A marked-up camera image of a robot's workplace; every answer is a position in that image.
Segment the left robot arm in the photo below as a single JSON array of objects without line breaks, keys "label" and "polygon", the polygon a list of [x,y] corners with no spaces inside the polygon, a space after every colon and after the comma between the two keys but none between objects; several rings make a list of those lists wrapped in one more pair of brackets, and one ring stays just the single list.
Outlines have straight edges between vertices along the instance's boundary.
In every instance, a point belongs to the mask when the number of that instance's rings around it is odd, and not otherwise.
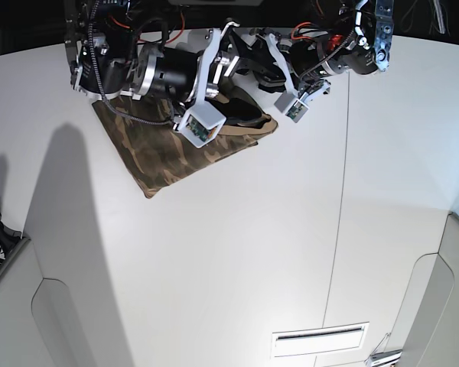
[{"label": "left robot arm", "polygon": [[389,67],[394,23],[392,1],[341,1],[337,14],[326,18],[319,1],[311,3],[317,18],[278,33],[252,29],[251,46],[270,61],[264,36],[273,33],[285,58],[294,88],[301,96],[325,85],[325,80],[348,70],[359,75]]}]

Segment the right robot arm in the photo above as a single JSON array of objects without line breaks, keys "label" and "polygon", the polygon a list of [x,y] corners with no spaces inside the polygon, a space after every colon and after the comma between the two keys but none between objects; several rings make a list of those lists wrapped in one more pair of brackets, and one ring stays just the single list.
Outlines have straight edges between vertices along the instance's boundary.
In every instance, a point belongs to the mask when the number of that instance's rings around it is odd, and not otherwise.
[{"label": "right robot arm", "polygon": [[65,10],[71,86],[105,128],[170,129],[201,145],[225,126],[259,122],[254,105],[230,95],[235,75],[251,73],[268,93],[288,82],[278,35],[265,29],[248,43],[229,20],[194,50],[177,43],[168,12],[147,2],[68,1]]}]

